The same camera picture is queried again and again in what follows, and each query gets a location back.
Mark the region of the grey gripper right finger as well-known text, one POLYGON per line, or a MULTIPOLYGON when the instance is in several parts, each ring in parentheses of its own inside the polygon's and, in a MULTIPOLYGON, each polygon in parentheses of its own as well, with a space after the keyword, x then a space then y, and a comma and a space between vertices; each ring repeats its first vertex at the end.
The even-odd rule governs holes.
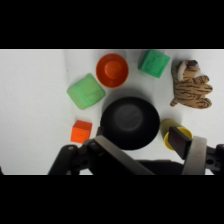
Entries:
POLYGON ((204 175, 207 154, 207 140, 195 136, 189 139, 177 127, 169 129, 168 142, 184 160, 183 175, 204 175))

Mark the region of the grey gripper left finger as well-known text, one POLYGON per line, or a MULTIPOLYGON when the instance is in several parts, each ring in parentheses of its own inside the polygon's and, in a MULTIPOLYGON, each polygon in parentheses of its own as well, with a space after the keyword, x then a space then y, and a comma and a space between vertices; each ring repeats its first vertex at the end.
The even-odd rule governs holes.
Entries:
POLYGON ((131 175, 153 175, 153 172, 142 166, 139 162, 133 160, 104 136, 96 137, 95 142, 123 169, 124 172, 131 175))

